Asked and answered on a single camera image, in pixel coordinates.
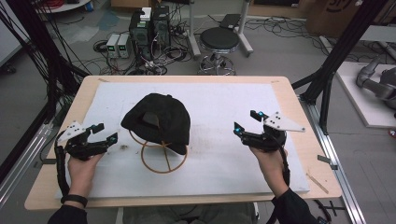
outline black cap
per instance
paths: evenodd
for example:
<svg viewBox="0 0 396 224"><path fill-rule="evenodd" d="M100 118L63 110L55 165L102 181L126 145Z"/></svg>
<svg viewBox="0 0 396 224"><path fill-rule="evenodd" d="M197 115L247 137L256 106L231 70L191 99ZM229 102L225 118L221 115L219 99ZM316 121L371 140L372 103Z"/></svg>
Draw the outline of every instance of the black cap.
<svg viewBox="0 0 396 224"><path fill-rule="evenodd" d="M190 115L171 95L151 93L145 96L125 115L121 126L149 142L170 143L167 147L180 155L187 153Z"/></svg>

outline wristband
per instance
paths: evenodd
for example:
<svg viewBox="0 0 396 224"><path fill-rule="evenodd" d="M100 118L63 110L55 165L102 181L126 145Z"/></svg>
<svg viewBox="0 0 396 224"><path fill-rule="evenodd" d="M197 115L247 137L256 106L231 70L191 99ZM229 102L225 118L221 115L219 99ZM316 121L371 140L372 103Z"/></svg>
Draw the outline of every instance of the wristband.
<svg viewBox="0 0 396 224"><path fill-rule="evenodd" d="M66 196L63 196L61 199L61 203L64 203L66 201L81 203L84 207L87 206L87 202L88 202L86 198L76 194L68 194Z"/></svg>

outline person's left hand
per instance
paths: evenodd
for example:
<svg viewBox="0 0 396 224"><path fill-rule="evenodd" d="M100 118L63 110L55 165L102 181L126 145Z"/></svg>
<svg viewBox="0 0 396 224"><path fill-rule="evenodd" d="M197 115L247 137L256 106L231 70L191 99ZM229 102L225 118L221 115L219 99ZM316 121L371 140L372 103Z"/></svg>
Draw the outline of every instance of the person's left hand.
<svg viewBox="0 0 396 224"><path fill-rule="evenodd" d="M70 157L68 169L71 178L69 194L77 194L87 198L92 189L93 175L95 174L96 164L102 159L104 154L95 155L88 161Z"/></svg>

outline stool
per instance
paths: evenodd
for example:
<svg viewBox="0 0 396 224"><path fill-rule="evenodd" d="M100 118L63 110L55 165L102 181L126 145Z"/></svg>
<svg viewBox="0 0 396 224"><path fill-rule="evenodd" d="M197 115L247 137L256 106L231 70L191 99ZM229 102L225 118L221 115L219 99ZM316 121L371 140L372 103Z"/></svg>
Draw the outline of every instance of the stool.
<svg viewBox="0 0 396 224"><path fill-rule="evenodd" d="M211 56L205 56L200 62L198 73L215 75L236 75L233 62L221 54L235 51L239 45L239 38L231 30L215 27L202 32L200 44L203 49L212 51Z"/></svg>

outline gray floor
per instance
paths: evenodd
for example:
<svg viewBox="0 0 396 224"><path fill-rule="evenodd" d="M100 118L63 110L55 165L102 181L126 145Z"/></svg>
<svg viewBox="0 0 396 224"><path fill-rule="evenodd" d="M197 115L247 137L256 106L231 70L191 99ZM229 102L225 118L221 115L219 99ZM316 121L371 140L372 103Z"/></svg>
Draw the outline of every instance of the gray floor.
<svg viewBox="0 0 396 224"><path fill-rule="evenodd" d="M101 55L92 50L94 42L106 39L111 32L123 32L128 29L129 21L115 18L108 10L95 10L85 13L81 10L64 13L58 21L77 21L80 27L85 25L99 26L99 32L88 42L77 42L71 45L81 60L98 58ZM201 25L208 17L196 21L195 27ZM215 23L207 22L204 27ZM326 55L321 49L315 48L309 38L282 38L262 28L246 29L245 35L254 53L245 57L242 49L229 55L234 62L238 76L285 76L290 82L306 77L320 68ZM357 54L371 53L366 48L357 48ZM46 102L46 86L35 70L30 59L23 53L18 53L12 60L17 68L16 74L0 74L0 124L2 132L0 139L3 147L0 161L15 146L21 135L35 118ZM167 66L167 75L196 75L199 63L173 63ZM100 72L96 64L88 66L94 74ZM296 90L303 92L305 87ZM337 78L333 81L331 106L329 111L328 131L346 172L348 181L361 207L367 223L393 223L396 218L396 172L395 139L387 134L385 129L365 128L358 113L342 89ZM18 186L7 199L0 210L0 223L45 223L53 211L32 212L24 209L24 201L39 172L39 165L33 162L22 177ZM331 200L334 206L344 207L341 199ZM314 216L323 216L313 201L307 201ZM329 200L322 201L330 206ZM270 203L259 203L261 212L260 223L265 223L272 211ZM337 210L336 215L330 211L333 223L349 223L347 213ZM90 223L114 223L117 208L89 209Z"/></svg>

